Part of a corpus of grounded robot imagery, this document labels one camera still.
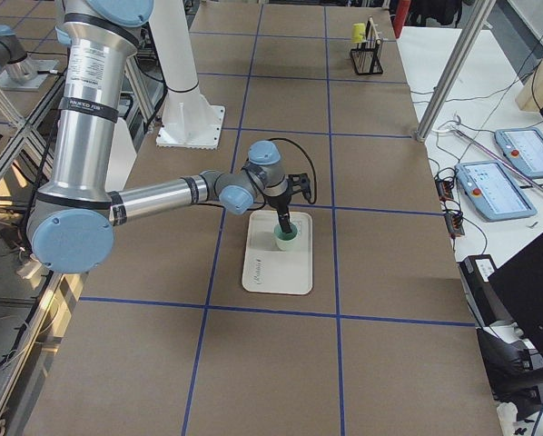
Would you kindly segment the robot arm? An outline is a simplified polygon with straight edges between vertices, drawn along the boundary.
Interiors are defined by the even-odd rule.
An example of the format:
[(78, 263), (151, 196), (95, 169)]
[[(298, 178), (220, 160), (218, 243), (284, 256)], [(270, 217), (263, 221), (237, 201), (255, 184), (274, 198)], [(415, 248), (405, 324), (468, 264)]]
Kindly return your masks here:
[(253, 144), (237, 173), (208, 170), (138, 188), (126, 184), (135, 154), (118, 106), (148, 28), (166, 91), (160, 146), (213, 149), (225, 110), (203, 96), (179, 1), (60, 1), (58, 31), (70, 55), (54, 165), (26, 227), (35, 258), (56, 273), (86, 273), (114, 245), (114, 228), (174, 209), (219, 202), (234, 214), (262, 198), (290, 227), (292, 178), (270, 141)]
[(0, 25), (0, 73), (2, 71), (6, 71), (18, 84), (24, 84), (36, 76), (33, 61), (8, 25)]

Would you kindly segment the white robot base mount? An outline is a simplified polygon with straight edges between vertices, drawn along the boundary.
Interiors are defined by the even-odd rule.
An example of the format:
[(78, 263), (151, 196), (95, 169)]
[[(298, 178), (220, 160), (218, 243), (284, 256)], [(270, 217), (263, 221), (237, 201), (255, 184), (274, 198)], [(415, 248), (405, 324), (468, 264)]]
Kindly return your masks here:
[(201, 92), (183, 2), (155, 1), (150, 29), (167, 90), (157, 144), (217, 148), (225, 108)]

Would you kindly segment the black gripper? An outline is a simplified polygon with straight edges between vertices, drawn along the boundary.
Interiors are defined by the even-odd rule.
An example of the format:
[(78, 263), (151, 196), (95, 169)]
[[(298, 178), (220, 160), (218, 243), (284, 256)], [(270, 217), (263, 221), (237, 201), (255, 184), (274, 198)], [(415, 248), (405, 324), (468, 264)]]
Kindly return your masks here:
[(291, 202), (291, 191), (287, 188), (279, 195), (267, 195), (267, 203), (278, 214), (278, 235), (279, 236), (294, 236), (295, 226), (291, 223), (289, 204)]

